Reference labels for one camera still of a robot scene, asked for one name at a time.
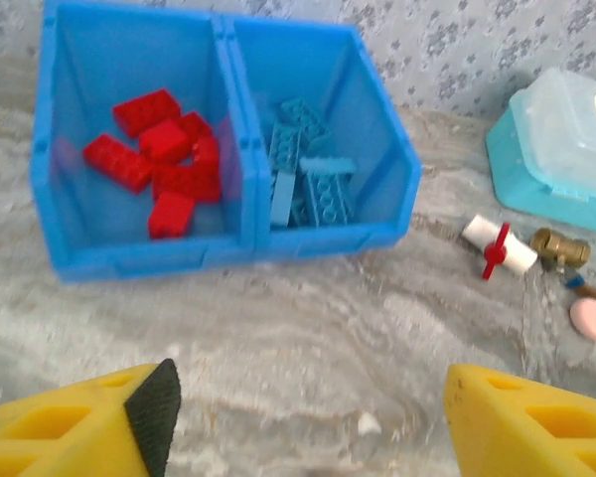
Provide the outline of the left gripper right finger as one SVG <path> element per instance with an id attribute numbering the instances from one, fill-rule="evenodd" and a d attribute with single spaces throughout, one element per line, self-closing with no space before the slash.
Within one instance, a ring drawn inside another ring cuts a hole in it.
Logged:
<path id="1" fill-rule="evenodd" d="M 462 477 L 596 477 L 596 398 L 452 365 L 444 411 Z"/>

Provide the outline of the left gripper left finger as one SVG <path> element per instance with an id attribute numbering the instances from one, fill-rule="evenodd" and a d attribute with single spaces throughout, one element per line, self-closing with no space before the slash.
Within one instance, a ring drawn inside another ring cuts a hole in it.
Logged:
<path id="1" fill-rule="evenodd" d="M 165 477 L 181 407 L 172 359 L 0 404 L 0 477 Z"/>

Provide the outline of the red lego brick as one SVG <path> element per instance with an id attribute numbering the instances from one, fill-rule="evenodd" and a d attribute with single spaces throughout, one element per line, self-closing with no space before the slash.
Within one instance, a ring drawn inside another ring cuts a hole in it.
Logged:
<path id="1" fill-rule="evenodd" d="M 222 199 L 219 170 L 200 164 L 158 166 L 152 174 L 153 199 L 157 200 L 163 192 L 179 194 L 198 203 L 218 203 Z"/>
<path id="2" fill-rule="evenodd" d="M 166 119 L 142 132 L 140 153 L 147 159 L 164 164 L 179 164 L 191 154 L 188 135 L 174 119 Z"/>
<path id="3" fill-rule="evenodd" d="M 148 219 L 151 239 L 178 239 L 186 235 L 194 215 L 195 201 L 189 197 L 162 192 Z"/>
<path id="4" fill-rule="evenodd" d="M 162 88 L 116 104 L 112 114 L 117 126 L 135 139 L 163 120 L 180 117 L 182 108 L 174 96 Z"/>
<path id="5" fill-rule="evenodd" d="M 213 136 L 199 138 L 192 148 L 193 166 L 206 172 L 217 173 L 220 169 L 220 149 Z"/>
<path id="6" fill-rule="evenodd" d="M 175 122 L 192 144 L 195 144 L 201 138 L 213 136 L 211 126 L 195 111 L 181 115 Z"/>
<path id="7" fill-rule="evenodd" d="M 84 162 L 132 192 L 141 193 L 152 178 L 152 163 L 108 134 L 100 134 L 82 150 Z"/>

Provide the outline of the blue lego brick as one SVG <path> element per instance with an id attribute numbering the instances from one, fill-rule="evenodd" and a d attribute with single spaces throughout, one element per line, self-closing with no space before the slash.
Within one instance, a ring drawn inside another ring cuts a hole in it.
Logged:
<path id="1" fill-rule="evenodd" d="M 352 220 L 348 184 L 344 176 L 307 173 L 303 188 L 307 214 L 313 227 L 346 226 Z"/>
<path id="2" fill-rule="evenodd" d="M 343 157 L 302 157 L 299 166 L 303 173 L 353 175 L 357 166 L 353 159 Z"/>
<path id="3" fill-rule="evenodd" d="M 304 99 L 295 97 L 282 101 L 279 105 L 282 115 L 293 125 L 299 127 L 308 141 L 313 141 L 330 134 L 324 119 Z"/>
<path id="4" fill-rule="evenodd" d="M 268 148 L 268 162 L 272 172 L 296 172 L 300 142 L 299 127 L 282 122 L 274 123 Z"/>

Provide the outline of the pink round disc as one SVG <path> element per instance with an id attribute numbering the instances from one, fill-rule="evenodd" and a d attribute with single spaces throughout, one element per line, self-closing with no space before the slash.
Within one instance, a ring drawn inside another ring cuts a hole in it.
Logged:
<path id="1" fill-rule="evenodd" d="M 569 317 L 580 335 L 596 342 L 596 299 L 589 297 L 576 299 L 570 306 Z"/>

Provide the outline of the small blue brown pen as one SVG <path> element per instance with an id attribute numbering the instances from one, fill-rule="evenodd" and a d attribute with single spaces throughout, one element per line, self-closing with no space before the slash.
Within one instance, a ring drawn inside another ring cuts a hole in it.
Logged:
<path id="1" fill-rule="evenodd" d="M 578 296 L 596 299 L 596 286 L 588 284 L 583 276 L 574 269 L 563 274 L 563 283 L 567 289 L 572 290 Z"/>

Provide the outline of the blue plastic bin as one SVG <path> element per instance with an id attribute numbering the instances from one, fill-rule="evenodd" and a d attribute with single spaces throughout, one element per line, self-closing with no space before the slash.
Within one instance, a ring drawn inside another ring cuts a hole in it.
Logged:
<path id="1" fill-rule="evenodd" d="M 256 160 L 262 205 L 256 254 L 293 260 L 390 246 L 409 226 L 421 164 L 357 29 L 226 15 L 224 37 Z M 301 131 L 294 174 L 268 162 L 275 122 L 291 124 L 282 101 L 299 97 L 324 119 L 330 134 L 308 141 Z M 351 158 L 352 220 L 315 228 L 307 214 L 302 157 Z"/>
<path id="2" fill-rule="evenodd" d="M 65 281 L 228 267 L 253 253 L 257 167 L 223 15 L 91 0 L 44 0 L 30 183 L 50 261 Z M 149 238 L 149 192 L 87 167 L 83 147 L 119 136 L 117 103 L 166 89 L 211 124 L 223 196 L 191 235 Z"/>

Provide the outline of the brass pipe fitting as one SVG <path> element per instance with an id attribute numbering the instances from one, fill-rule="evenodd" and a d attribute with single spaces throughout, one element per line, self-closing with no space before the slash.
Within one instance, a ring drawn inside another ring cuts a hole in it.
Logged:
<path id="1" fill-rule="evenodd" d="M 529 246 L 542 260 L 557 268 L 581 268 L 591 256 L 591 247 L 586 240 L 571 238 L 549 228 L 538 229 L 530 238 Z"/>

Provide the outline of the clear teal storage box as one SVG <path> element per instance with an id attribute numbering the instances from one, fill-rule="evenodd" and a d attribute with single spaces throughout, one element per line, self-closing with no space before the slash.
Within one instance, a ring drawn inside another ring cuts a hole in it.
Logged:
<path id="1" fill-rule="evenodd" d="M 546 70 L 512 95 L 486 147 L 502 205 L 596 232 L 596 79 Z"/>

